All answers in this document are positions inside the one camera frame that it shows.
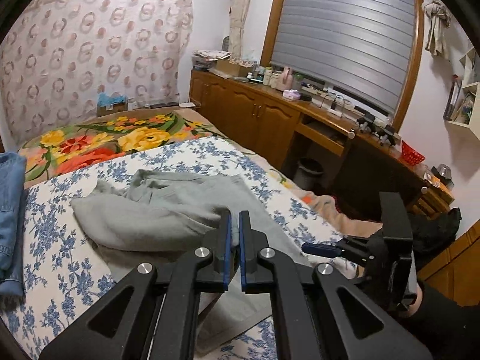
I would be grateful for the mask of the grey-green shorts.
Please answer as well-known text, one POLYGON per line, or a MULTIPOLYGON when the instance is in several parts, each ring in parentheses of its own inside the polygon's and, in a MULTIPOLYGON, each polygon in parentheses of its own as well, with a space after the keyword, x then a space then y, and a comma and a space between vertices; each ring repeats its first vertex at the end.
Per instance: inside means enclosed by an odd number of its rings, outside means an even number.
POLYGON ((81 230, 95 243, 114 281, 140 263, 171 263, 198 248, 203 236, 219 227, 221 214, 232 215, 232 245, 239 245, 239 214, 267 236, 272 248, 296 263, 308 260, 239 175, 137 171, 126 189, 104 180, 71 207, 81 230))

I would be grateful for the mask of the dark waste bin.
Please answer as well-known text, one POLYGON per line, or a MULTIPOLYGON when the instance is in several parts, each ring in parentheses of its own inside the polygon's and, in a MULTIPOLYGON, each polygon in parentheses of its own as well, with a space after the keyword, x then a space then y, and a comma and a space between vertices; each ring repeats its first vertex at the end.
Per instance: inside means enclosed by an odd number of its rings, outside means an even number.
POLYGON ((304 190, 313 190, 321 181, 325 170, 318 161, 312 158, 301 158, 295 171, 293 182, 304 190))

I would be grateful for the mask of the red plastic basket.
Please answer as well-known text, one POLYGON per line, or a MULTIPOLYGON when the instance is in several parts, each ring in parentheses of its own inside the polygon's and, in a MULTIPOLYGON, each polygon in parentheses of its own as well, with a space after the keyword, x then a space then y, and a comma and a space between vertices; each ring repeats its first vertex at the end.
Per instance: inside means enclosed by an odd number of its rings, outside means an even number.
POLYGON ((425 160, 425 156, 414 150, 406 141, 401 142, 401 158, 411 166, 421 164, 425 160))

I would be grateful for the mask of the long wooden cabinet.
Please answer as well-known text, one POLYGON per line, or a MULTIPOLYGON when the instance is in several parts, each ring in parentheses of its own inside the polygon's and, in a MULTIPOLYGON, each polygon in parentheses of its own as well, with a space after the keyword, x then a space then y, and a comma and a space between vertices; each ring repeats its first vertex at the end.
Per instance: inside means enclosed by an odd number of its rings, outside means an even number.
POLYGON ((275 89, 193 70, 190 99, 199 113, 230 139, 255 151, 287 176, 302 158, 324 169, 321 188, 355 219, 380 218, 379 194, 400 194, 408 211, 435 218, 453 199, 434 191, 422 165, 399 150, 360 133, 349 119, 329 115, 311 102, 288 101, 275 89))

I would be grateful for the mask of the blue floral white quilt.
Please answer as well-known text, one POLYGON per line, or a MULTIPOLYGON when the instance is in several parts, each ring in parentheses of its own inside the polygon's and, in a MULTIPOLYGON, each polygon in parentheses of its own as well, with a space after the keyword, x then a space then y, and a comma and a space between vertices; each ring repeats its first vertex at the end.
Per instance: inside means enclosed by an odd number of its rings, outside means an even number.
POLYGON ((138 264, 177 260, 224 211, 247 211, 269 245, 316 265, 304 243, 341 234, 228 141, 203 137, 126 155, 26 190, 24 293, 1 300, 1 319, 29 359, 138 264))

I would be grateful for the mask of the pink bottle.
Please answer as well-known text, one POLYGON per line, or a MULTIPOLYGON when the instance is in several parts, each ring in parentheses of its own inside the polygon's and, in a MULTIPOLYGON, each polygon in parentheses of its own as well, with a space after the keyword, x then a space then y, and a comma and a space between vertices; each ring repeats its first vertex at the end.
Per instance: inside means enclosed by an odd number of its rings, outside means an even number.
POLYGON ((280 91, 290 90, 293 85, 293 72, 291 67, 284 67, 277 80, 277 89, 280 91))

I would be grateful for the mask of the colourful flower blanket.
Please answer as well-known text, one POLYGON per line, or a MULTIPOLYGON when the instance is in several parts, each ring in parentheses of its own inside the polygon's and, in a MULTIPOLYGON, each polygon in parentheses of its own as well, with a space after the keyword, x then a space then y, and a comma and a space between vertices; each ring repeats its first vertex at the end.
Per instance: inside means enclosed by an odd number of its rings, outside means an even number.
POLYGON ((191 108, 137 109, 54 128, 24 143, 19 154, 27 159, 28 188, 113 158, 221 135, 191 108))

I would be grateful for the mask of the folded blue jeans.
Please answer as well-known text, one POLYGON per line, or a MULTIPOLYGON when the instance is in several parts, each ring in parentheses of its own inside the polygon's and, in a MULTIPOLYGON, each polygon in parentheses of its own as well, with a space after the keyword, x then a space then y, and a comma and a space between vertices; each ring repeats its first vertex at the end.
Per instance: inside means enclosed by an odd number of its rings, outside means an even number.
POLYGON ((26 158, 1 154, 1 295, 22 297, 26 158))

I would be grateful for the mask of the grey window blind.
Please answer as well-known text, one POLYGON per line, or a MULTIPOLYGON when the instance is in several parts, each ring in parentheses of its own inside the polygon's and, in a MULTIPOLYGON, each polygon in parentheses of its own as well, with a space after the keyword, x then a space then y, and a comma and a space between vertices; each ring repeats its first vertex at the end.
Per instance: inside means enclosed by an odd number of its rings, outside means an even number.
POLYGON ((415 0, 283 0, 271 62, 392 115, 415 24, 415 0))

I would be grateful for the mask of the box with blue item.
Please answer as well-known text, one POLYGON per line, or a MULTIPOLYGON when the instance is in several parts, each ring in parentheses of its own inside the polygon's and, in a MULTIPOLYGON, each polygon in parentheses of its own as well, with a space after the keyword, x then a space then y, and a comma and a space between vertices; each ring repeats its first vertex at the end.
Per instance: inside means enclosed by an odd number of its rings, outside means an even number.
POLYGON ((97 98, 97 116, 107 116, 113 113, 127 111, 128 98, 124 95, 114 93, 107 95, 102 92, 97 98))

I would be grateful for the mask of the stack of papers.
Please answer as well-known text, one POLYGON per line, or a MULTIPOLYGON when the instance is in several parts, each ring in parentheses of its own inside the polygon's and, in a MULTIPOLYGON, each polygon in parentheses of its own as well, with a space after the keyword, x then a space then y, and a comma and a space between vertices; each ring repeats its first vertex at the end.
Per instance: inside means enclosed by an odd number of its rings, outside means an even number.
POLYGON ((228 59, 230 52, 223 50, 197 50, 192 54, 193 69, 207 71, 217 61, 228 59))

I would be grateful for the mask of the hanging beige cloth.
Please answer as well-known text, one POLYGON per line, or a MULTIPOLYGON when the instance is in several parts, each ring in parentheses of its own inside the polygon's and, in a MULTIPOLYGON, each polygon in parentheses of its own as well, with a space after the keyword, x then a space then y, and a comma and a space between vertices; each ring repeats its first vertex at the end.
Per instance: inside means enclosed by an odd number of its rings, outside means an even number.
POLYGON ((449 60, 448 45, 445 38, 445 30, 450 27, 451 16, 448 8, 441 0, 424 2, 422 10, 428 18, 430 27, 425 43, 425 50, 433 57, 441 57, 449 60))

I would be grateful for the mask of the patterned lace curtain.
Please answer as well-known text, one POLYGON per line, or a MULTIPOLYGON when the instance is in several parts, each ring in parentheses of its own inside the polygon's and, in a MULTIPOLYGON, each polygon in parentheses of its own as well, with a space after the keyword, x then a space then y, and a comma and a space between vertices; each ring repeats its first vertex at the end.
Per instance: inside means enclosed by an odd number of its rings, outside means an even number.
POLYGON ((33 0, 1 43, 12 140, 95 117, 101 96, 179 102, 192 0, 33 0))

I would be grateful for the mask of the tied beige side curtain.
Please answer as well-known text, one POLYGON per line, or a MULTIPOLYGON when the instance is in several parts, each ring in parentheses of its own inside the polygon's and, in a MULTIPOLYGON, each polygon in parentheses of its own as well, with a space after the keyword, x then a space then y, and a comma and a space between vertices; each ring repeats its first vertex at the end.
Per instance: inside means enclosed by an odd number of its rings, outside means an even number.
POLYGON ((251 0, 231 0, 229 15, 229 52, 234 59, 242 56, 242 37, 251 0))

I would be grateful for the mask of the white wall shelf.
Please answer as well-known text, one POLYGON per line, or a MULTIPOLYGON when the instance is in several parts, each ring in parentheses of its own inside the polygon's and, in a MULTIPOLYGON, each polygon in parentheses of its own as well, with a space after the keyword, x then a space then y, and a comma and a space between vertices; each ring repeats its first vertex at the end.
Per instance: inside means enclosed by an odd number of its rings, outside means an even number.
POLYGON ((463 76, 454 75, 443 115, 460 137, 479 141, 479 54, 474 47, 460 58, 463 76))

